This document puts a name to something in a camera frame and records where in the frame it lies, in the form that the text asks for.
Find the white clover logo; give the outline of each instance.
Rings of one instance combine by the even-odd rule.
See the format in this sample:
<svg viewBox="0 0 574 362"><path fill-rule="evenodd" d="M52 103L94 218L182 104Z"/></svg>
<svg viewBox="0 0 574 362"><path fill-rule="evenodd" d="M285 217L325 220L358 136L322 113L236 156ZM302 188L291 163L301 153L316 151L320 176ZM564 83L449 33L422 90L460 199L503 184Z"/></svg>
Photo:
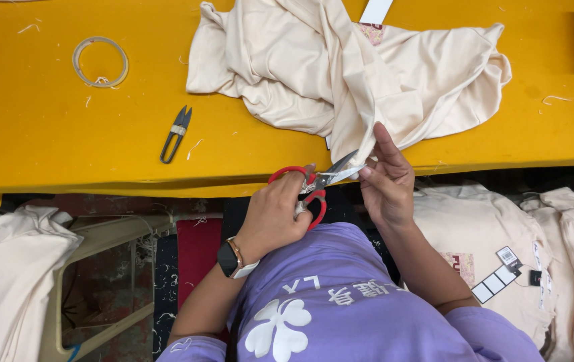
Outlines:
<svg viewBox="0 0 574 362"><path fill-rule="evenodd" d="M307 348L309 340L305 333L290 329L285 322L293 326L306 326L311 322L311 314L303 309L305 302L300 299L288 299L280 305L278 303L280 301L277 299L272 300L255 314L254 320L269 321L255 326L249 332L244 346L249 352L254 352L256 358L265 356L271 348L273 327L276 327L273 358L276 362L288 362L292 352L302 352Z"/></svg>

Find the purple sleeve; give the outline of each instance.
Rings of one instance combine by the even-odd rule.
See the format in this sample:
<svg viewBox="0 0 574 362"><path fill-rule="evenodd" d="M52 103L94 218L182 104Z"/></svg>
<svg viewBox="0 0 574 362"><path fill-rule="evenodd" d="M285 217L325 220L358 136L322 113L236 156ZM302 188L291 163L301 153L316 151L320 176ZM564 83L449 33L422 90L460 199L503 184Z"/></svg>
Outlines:
<svg viewBox="0 0 574 362"><path fill-rule="evenodd" d="M490 309L461 307L450 311L445 318L476 354L488 360L544 362L526 333Z"/></svg>
<svg viewBox="0 0 574 362"><path fill-rule="evenodd" d="M157 362L224 362L226 343L211 337L192 336L172 342Z"/></svg>

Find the yellow table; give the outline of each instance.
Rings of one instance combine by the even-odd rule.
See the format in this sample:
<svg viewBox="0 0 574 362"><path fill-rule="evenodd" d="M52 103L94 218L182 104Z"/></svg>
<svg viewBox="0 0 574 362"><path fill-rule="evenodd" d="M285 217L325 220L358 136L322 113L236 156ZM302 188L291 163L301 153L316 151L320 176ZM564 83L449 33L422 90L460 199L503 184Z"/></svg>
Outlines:
<svg viewBox="0 0 574 362"><path fill-rule="evenodd" d="M346 1L352 20L366 3ZM233 0L214 4L228 11ZM198 5L0 3L0 193L241 196L283 166L326 168L322 138L265 125L239 99L186 93L182 62L199 23ZM574 0L395 0L385 19L417 30L494 22L506 26L498 49L514 74L501 109L479 127L406 149L418 175L574 165ZM39 29L17 33L30 24ZM75 74L72 52L90 36L111 38L128 55L130 71L119 89L88 87ZM100 58L96 66L86 64L88 78L114 78ZM548 106L547 95L573 100ZM194 109L189 130L172 163L162 164L162 144L185 104Z"/></svg>

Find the woman's left hand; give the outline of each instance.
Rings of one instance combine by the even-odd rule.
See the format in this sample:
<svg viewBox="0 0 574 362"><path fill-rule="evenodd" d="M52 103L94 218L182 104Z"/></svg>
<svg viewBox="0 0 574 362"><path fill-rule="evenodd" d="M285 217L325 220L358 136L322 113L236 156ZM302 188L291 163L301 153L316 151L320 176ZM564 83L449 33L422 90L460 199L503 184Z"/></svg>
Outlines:
<svg viewBox="0 0 574 362"><path fill-rule="evenodd" d="M313 172L314 167L305 166L309 172ZM245 265L305 236L313 215L305 210L293 219L304 180L301 172L290 171L253 194L244 224L235 236L235 245L240 248Z"/></svg>

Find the fingernail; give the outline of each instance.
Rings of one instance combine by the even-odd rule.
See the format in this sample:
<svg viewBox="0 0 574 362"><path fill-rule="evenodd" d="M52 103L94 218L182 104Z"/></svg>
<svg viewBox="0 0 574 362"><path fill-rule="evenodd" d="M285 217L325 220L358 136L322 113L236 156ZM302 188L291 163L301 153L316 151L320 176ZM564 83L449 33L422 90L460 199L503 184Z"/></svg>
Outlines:
<svg viewBox="0 0 574 362"><path fill-rule="evenodd" d="M369 177L372 174L372 169L369 168L369 166L365 166L364 168L358 170L358 174L363 177Z"/></svg>

